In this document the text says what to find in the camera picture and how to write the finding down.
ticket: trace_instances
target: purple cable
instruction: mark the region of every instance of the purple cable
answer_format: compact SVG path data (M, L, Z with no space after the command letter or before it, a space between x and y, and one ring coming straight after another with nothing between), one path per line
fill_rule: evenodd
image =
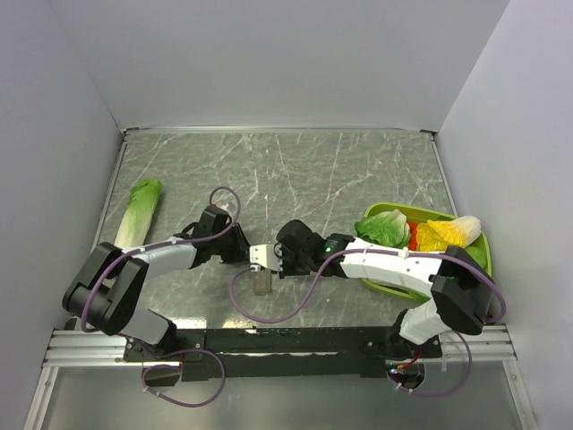
M461 390L462 387L464 385L466 385L467 380L469 379L469 375L472 373L472 363L473 363L472 352L470 351L469 345L467 344L464 337L460 333L458 333L457 331L454 331L454 333L456 333L458 335L458 337L460 339L462 339L462 342L464 343L464 346L466 347L466 351L467 351L467 370L466 370L466 374L464 374L464 377L459 381L459 383L457 383L454 387L450 388L449 390L442 391L442 392L408 390L407 388L400 385L394 378L392 378L390 376L389 379L394 384L396 384L396 388L400 391L404 391L404 392L407 392L409 394L414 394L415 396L420 396L420 397L447 397L447 396L454 394L455 392L458 392L459 390Z
M221 384L219 385L219 387L217 388L217 390L215 391L215 393L211 397L209 397L208 399L206 399L205 401L202 401L200 403L185 403L184 401L175 400L172 397L166 396L165 394L163 394L157 390L154 390L153 388L149 387L146 384L145 376L152 369L178 369L179 366L176 366L176 365L154 365L152 367L148 367L147 369L145 369L143 371L143 373L141 374L141 382L143 383L143 387L145 388L145 391L148 391L151 394L159 397L160 399L168 401L169 403L173 403L174 405L182 406L184 408L200 408L201 406L205 406L205 405L210 404L223 391L223 388L225 387L225 381L226 381L225 366L223 365L223 362L217 356L217 354L215 354L214 352L208 351L207 349L194 348L194 349L182 349L181 351L172 352L172 353L167 354L165 356L159 356L159 357L169 358L169 357L179 356L181 354L192 354L192 353L207 354L208 356L215 358L215 361L217 361L218 366L221 368Z
M318 281L321 278L322 273L324 272L326 267L333 260L337 259L338 257L340 257L342 255L363 254L365 252L368 254L398 255L398 251L390 251L388 249L368 249L368 248L366 248L366 249L346 249L344 251L339 251L337 253L334 253L333 255L331 255L329 258L327 258L324 261L324 263L321 265L321 267L316 272L316 275L314 276L314 279L312 280L311 287L308 288L308 291L306 292L306 295L304 295L303 300L301 300L300 305L298 305L295 309L293 309L289 314L286 314L285 316L281 316L279 318L260 318L259 316L251 315L247 311L245 311L236 301L236 298L235 298L236 280L238 280L241 276L243 276L247 271L250 271L249 269L247 269L245 271L240 271L239 273L237 273L235 275L235 277L231 281L231 284L229 285L229 297L231 298L231 301L233 302L233 305L235 306L236 310L239 311L242 315L249 318L250 320L253 320L257 323L265 323L265 324L282 323L283 321L286 321L286 320L292 318L293 316L295 316L296 314L298 314L298 312L306 305L306 302L308 302L309 298L311 297L312 293L314 292L314 289L316 288L316 285L318 284ZM459 260L458 258L452 257L450 255L446 255L446 254L410 253L410 256L419 257L419 258L438 258L441 260L454 262L455 264L458 264L459 266L471 271L481 282L483 282L485 285L487 285L492 290L493 294L500 301L500 307L501 307L500 313L495 315L495 317L492 317L491 319L489 319L488 323L496 323L501 318L503 318L503 315L505 315L507 306L506 306L505 300L503 299L503 295L501 294L501 292L498 290L498 288L495 286L495 284L492 282L492 280L488 276L485 276L481 271L476 269L471 264L469 264L467 262L463 262L463 261Z
M233 190L232 188L228 187L228 186L218 186L217 188L215 188L213 190L213 192L210 194L209 196L209 204L213 204L213 196L215 195L215 193L219 190L225 190L225 191L229 191L236 199L236 205L237 205L237 209L236 209L236 214L235 216L231 217L231 222L228 226L225 227L225 229L223 229L222 231L220 231L219 233L217 233L216 235L212 235L212 236L207 236L207 237L201 237L201 238L196 238L196 239L186 239L183 241L178 241L177 244L181 245L181 244L199 244L201 242L208 242L210 240L214 240L217 239L223 235L225 235L231 228L233 228L233 226L236 224L236 222L239 219L239 216L241 215L241 199L239 198L239 194L236 193L235 190ZM98 293L99 288L101 287L101 285L103 284L104 280L107 278L107 276L109 276L109 274L112 272L112 270L123 260L125 260L128 257L132 257L134 255L137 254L141 254L144 251L152 251L154 249L159 249L159 248L163 248L166 246L171 246L172 243L171 241L167 240L165 242L159 242L156 244L151 244L151 245L144 245L141 246L139 248L135 248L132 249L131 251L128 251L125 254L120 255L117 259L113 260L111 262L111 264L109 264L106 269L101 273L101 275L99 276L98 280L96 281L96 283L94 284L93 288L90 291L90 295L88 296L88 299L86 300L86 304L83 307L83 310L81 311L81 329L83 331L86 332L94 332L94 331L98 331L98 329L90 329L88 328L88 313L90 312L90 308L91 308L91 304L93 303L93 299L96 296L96 294Z

